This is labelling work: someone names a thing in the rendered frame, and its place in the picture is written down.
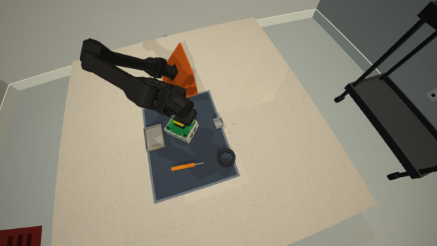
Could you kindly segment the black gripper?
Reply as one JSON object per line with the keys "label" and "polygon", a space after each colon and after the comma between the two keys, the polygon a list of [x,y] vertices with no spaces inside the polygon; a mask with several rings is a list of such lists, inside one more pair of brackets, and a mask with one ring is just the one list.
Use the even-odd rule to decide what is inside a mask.
{"label": "black gripper", "polygon": [[[163,112],[159,112],[159,111],[157,111],[157,112],[160,113],[160,114],[162,114],[162,115],[168,116],[168,117],[170,117],[170,118],[171,118],[171,116],[175,115],[175,117],[174,117],[173,120],[175,120],[176,122],[180,122],[180,123],[182,123],[182,124],[184,124],[184,125],[186,125],[186,126],[190,126],[191,123],[193,122],[193,120],[195,119],[195,116],[197,115],[197,112],[196,112],[195,109],[193,109],[193,110],[191,111],[191,113],[190,113],[186,118],[181,118],[180,116],[178,116],[177,114],[175,114],[174,112],[172,112],[172,111],[171,111],[169,108],[167,108],[167,107],[165,107],[165,108],[163,109]],[[173,115],[172,115],[172,114],[173,114]]]}

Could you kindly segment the dark grey work mat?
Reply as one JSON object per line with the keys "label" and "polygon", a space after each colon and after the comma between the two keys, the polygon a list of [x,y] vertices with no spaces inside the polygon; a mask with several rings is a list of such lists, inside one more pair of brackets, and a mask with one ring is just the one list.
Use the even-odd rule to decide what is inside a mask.
{"label": "dark grey work mat", "polygon": [[[154,204],[240,176],[236,162],[223,167],[217,154],[229,148],[223,127],[216,129],[213,119],[219,118],[210,91],[188,97],[194,102],[193,109],[198,128],[190,143],[177,139],[165,131],[171,119],[150,109],[142,109],[144,128],[162,124],[164,148],[147,152]],[[172,167],[198,164],[172,171]]]}

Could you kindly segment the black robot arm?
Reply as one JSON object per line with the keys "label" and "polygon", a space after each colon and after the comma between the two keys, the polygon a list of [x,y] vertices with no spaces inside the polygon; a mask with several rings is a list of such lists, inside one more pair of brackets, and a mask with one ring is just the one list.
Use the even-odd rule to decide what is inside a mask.
{"label": "black robot arm", "polygon": [[[178,74],[176,65],[167,64],[164,58],[139,59],[110,51],[101,42],[88,38],[83,41],[79,60],[83,70],[122,89],[127,99],[139,107],[159,112],[167,107],[181,118],[193,110],[194,102],[186,98],[185,88],[156,79],[164,76],[173,81]],[[117,66],[142,70],[153,78],[134,77]],[[155,99],[156,106],[153,105]]]}

